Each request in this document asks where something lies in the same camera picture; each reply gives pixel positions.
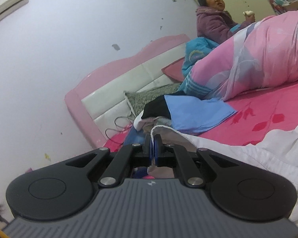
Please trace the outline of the white shirt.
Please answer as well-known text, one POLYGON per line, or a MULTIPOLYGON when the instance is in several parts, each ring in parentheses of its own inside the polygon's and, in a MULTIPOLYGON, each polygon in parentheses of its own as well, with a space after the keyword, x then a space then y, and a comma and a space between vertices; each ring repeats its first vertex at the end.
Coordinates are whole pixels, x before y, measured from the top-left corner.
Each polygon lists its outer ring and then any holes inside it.
MULTIPOLYGON (((298 195, 298 126, 291 131, 271 130, 256 145, 230 146, 214 140, 180 133, 170 127, 156 126, 151 137, 159 134, 166 143, 175 143, 188 150, 207 148, 235 160, 279 174, 288 179, 298 195)), ((298 226, 298 199, 290 220, 298 226)))

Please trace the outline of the pile of mixed clothes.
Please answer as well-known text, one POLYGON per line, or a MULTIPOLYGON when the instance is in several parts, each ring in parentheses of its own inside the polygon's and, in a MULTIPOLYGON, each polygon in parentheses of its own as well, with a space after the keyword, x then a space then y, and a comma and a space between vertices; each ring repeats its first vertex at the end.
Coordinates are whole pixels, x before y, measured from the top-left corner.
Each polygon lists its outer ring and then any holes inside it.
MULTIPOLYGON (((133 127, 135 130, 144 131, 145 134, 150 134, 153 127, 156 125, 172 126, 172 121, 165 117, 149 117, 142 119, 143 111, 135 118, 133 127)), ((147 173, 155 179, 174 178, 173 170, 169 167, 157 167, 152 164, 148 167, 147 173)))

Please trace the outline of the pink floral bed blanket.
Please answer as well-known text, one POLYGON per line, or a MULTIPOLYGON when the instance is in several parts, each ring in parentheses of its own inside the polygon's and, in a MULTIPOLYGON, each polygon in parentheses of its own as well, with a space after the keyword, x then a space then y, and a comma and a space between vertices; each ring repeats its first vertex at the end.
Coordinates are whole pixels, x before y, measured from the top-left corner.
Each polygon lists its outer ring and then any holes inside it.
MULTIPOLYGON (((220 125, 199 135, 226 145, 257 144, 271 130, 290 131, 298 126, 298 82, 278 88, 249 91, 225 102, 236 113, 220 125)), ((117 151, 133 126, 125 127, 107 141, 117 151)))

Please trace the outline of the blue jeans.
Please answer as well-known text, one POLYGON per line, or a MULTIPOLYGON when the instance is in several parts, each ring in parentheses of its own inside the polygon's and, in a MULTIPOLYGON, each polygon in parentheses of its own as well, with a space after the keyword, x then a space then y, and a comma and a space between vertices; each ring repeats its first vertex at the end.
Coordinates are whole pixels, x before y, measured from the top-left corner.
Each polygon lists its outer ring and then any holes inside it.
POLYGON ((145 142, 146 134, 143 130, 137 131, 133 126, 130 128, 123 145, 131 145, 133 143, 143 144, 145 142))

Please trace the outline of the pink white headboard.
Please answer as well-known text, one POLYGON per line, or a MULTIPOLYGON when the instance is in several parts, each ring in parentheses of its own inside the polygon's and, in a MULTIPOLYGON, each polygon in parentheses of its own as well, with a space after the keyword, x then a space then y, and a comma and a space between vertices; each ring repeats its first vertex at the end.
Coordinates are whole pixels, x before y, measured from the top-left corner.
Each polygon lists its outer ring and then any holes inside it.
POLYGON ((65 104, 92 148, 105 145, 118 117, 131 115, 124 92, 141 92, 172 83, 162 69, 182 59, 188 36, 165 36, 136 55, 110 62, 85 77, 65 96, 65 104))

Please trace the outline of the blue cloth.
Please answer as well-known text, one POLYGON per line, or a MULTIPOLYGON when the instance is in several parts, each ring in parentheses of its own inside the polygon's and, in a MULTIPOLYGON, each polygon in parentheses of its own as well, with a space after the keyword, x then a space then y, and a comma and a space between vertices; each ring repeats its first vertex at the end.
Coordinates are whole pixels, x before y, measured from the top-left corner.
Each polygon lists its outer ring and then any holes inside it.
POLYGON ((172 127, 185 134, 201 134, 220 125, 236 113, 229 104, 217 100, 200 100, 193 96, 166 95, 172 127))

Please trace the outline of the grey patterned pillow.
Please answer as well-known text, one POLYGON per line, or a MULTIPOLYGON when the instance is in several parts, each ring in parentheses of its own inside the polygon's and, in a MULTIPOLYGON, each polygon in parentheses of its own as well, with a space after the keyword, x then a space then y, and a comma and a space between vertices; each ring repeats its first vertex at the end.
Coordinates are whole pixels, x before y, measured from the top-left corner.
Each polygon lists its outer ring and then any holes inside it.
POLYGON ((161 95, 175 93, 180 83, 172 83, 164 86, 155 87, 141 92, 124 91, 124 96, 132 114, 136 117, 142 112, 145 105, 161 95))

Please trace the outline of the black garment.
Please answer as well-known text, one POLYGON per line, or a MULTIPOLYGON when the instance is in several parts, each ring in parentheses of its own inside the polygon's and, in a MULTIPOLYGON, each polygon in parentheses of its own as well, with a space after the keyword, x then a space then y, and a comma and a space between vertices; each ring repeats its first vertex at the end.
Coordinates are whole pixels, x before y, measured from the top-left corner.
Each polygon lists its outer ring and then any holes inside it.
MULTIPOLYGON (((177 91, 175 93, 166 94, 167 96, 185 96, 186 94, 183 91, 177 91)), ((150 117, 164 117, 171 119, 170 111, 165 100, 165 95, 160 95, 154 100, 148 102, 143 110, 141 119, 147 119, 150 117)))

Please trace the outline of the pink grey rolled duvet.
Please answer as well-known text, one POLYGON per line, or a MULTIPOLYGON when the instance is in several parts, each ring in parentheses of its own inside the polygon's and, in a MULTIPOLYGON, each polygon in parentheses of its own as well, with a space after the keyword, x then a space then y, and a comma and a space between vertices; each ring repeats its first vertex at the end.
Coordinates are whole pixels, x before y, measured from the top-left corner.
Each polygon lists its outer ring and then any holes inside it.
POLYGON ((298 10, 240 30, 197 61, 179 89, 227 101, 240 93, 298 81, 298 10))

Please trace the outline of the red pillow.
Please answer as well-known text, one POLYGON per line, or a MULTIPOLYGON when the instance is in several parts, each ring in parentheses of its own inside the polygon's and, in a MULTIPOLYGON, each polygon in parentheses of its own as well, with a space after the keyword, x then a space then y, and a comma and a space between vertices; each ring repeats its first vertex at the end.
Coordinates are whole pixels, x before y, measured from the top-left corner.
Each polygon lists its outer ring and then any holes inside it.
POLYGON ((172 62, 168 66, 165 66, 164 68, 162 68, 161 71, 171 80, 174 80, 176 82, 182 82, 184 80, 184 76, 182 74, 183 62, 184 62, 184 58, 180 58, 172 62))

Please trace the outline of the teal blue blanket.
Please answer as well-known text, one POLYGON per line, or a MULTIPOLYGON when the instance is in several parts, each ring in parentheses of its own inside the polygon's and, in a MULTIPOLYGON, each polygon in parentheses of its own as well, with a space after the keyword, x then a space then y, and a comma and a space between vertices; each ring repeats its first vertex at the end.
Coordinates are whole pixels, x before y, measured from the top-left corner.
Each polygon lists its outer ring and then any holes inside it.
POLYGON ((204 37, 198 37, 187 42, 185 47, 184 62, 181 68, 184 79, 187 77, 197 61, 205 58, 213 49, 217 48, 218 46, 218 43, 204 37))

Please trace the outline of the person in purple jacket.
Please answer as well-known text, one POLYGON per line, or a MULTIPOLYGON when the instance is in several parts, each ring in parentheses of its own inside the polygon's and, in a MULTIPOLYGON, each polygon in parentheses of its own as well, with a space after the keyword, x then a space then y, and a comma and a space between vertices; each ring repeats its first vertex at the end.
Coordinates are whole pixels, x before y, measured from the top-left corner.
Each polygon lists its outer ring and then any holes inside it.
POLYGON ((225 9, 223 0, 197 0, 196 10, 197 36, 207 38, 221 44, 231 38, 238 31, 255 22, 255 15, 245 15, 245 21, 238 24, 233 21, 225 9))

